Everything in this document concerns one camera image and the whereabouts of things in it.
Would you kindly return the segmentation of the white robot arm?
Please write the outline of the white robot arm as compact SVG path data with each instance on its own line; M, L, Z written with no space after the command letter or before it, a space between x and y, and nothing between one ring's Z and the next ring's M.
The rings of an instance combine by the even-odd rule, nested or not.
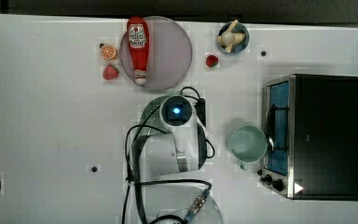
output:
M141 224L224 224L206 180L183 178L214 156L203 98L162 96L144 109L131 143L131 178Z

